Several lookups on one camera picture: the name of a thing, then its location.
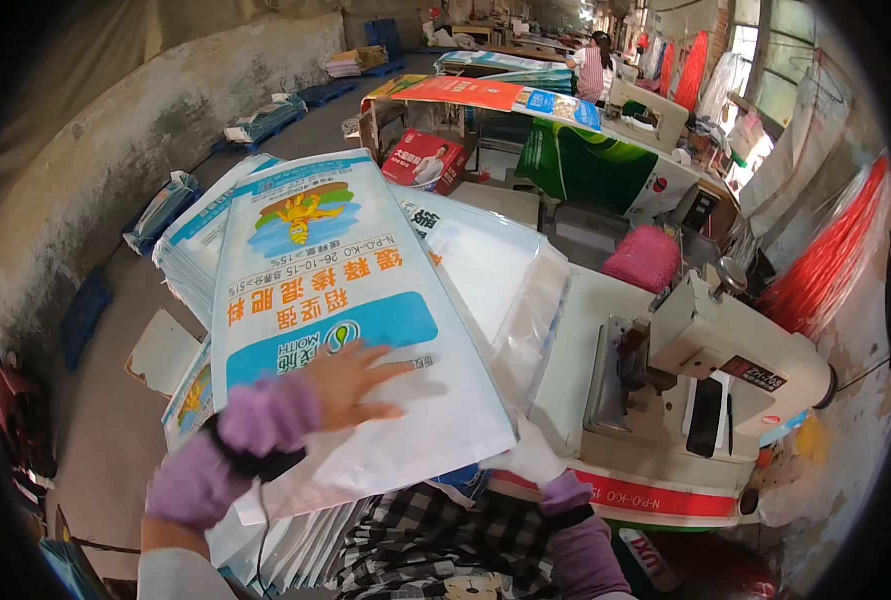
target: hand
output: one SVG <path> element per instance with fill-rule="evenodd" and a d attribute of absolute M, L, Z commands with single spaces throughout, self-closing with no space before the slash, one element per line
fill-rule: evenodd
<path fill-rule="evenodd" d="M 369 367 L 388 354 L 391 346 L 365 347 L 360 338 L 332 355 L 323 348 L 320 346 L 312 362 L 302 368 L 319 399 L 322 431 L 402 416 L 400 408 L 387 402 L 362 403 L 362 397 L 378 384 L 412 370 L 409 363 Z"/>
<path fill-rule="evenodd" d="M 565 462 L 549 448 L 542 430 L 518 413 L 518 445 L 479 462 L 482 469 L 504 469 L 540 488 L 565 473 Z"/>

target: glove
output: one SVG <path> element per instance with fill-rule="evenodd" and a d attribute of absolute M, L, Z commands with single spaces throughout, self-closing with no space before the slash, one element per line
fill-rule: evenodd
<path fill-rule="evenodd" d="M 537 425 L 518 414 L 518 445 L 479 462 L 482 469 L 503 469 L 531 481 L 540 488 L 565 473 L 565 462 L 549 448 Z"/>

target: red box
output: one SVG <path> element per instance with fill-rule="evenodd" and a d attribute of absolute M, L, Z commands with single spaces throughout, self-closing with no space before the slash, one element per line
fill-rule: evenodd
<path fill-rule="evenodd" d="M 466 161 L 468 151 L 462 145 L 410 128 L 382 165 L 382 174 L 393 184 L 445 196 Z"/>

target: industrial sewing machine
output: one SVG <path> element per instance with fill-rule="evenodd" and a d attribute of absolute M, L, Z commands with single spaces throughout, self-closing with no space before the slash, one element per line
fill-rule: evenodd
<path fill-rule="evenodd" d="M 621 116 L 626 103 L 638 102 L 645 113 Z M 608 91 L 606 114 L 610 124 L 629 138 L 643 141 L 663 152 L 671 152 L 679 142 L 682 128 L 688 119 L 688 109 L 658 94 L 622 80 L 612 79 Z"/>
<path fill-rule="evenodd" d="M 730 259 L 715 273 L 717 287 L 688 271 L 651 318 L 601 326 L 580 460 L 698 493 L 740 490 L 762 434 L 831 402 L 836 374 L 812 342 L 727 294 L 746 286 Z M 756 502 L 743 494 L 741 512 Z"/>

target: purple sleeve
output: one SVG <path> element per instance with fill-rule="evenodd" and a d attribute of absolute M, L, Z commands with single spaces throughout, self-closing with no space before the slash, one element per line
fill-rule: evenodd
<path fill-rule="evenodd" d="M 301 371 L 236 386 L 219 422 L 219 435 L 233 450 L 266 456 L 271 450 L 302 448 L 305 436 L 319 429 L 321 414 Z M 215 527 L 252 482 L 231 465 L 199 432 L 152 477 L 146 493 L 146 515 L 177 522 L 199 532 Z"/>
<path fill-rule="evenodd" d="M 566 471 L 542 488 L 542 512 L 548 516 L 588 504 L 592 486 Z M 612 552 L 608 525 L 597 516 L 552 534 L 553 578 L 564 600 L 592 600 L 631 589 Z"/>

